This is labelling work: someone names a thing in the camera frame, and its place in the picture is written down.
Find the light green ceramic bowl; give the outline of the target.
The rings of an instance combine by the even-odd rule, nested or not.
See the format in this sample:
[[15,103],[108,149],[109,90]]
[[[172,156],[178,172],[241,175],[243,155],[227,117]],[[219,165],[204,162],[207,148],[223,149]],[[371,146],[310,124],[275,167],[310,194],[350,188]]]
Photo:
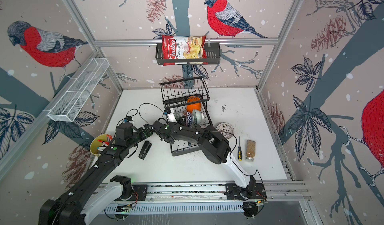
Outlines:
[[197,109],[193,110],[192,115],[193,115],[193,125],[195,126],[200,125],[205,120],[204,114]]

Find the orange plastic bowl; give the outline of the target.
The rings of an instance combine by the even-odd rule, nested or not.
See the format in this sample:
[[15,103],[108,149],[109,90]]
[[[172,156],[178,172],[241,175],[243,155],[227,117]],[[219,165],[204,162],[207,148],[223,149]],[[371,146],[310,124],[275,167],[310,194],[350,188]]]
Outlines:
[[187,111],[193,113],[194,110],[201,111],[202,103],[201,99],[197,96],[190,96],[187,99]]

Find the white line patterned bowl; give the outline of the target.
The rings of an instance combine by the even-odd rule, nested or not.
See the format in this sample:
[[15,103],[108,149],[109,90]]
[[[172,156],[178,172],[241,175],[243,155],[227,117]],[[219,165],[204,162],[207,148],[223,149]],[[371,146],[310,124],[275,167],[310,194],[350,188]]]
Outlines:
[[216,126],[216,130],[219,131],[226,139],[232,138],[235,134],[234,127],[226,122],[219,123]]

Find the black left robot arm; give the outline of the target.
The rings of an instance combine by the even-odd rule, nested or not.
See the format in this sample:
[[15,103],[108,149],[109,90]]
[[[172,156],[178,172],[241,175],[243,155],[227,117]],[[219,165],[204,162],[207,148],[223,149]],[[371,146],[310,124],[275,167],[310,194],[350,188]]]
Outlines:
[[89,225],[100,212],[116,199],[134,205],[146,198],[147,186],[132,186],[131,179],[114,176],[97,191],[105,178],[128,157],[132,147],[153,135],[146,124],[135,128],[126,122],[116,128],[112,143],[102,151],[97,162],[67,192],[56,200],[47,200],[39,213],[40,225]]

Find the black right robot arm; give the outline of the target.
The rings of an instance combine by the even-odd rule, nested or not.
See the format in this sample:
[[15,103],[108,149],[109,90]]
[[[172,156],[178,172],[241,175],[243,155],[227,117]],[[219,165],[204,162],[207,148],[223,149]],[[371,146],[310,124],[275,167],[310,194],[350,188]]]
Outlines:
[[152,125],[152,130],[169,144],[174,144],[176,140],[197,144],[209,161],[224,167],[232,176],[237,187],[248,194],[254,190],[255,178],[242,170],[233,156],[229,141],[213,126],[187,127],[175,122],[163,124],[156,121]]

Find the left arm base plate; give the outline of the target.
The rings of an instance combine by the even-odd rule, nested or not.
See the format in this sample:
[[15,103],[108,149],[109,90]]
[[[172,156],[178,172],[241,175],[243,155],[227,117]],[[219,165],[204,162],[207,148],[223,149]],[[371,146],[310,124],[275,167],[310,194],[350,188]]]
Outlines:
[[116,201],[145,201],[148,191],[148,185],[123,186],[122,195]]

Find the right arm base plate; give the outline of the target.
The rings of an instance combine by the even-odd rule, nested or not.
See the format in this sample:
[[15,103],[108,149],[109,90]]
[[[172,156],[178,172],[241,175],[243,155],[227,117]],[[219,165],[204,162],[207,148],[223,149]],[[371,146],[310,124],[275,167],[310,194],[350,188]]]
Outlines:
[[225,184],[224,194],[228,200],[265,201],[267,199],[265,186],[262,183],[256,183],[251,192],[236,184]]

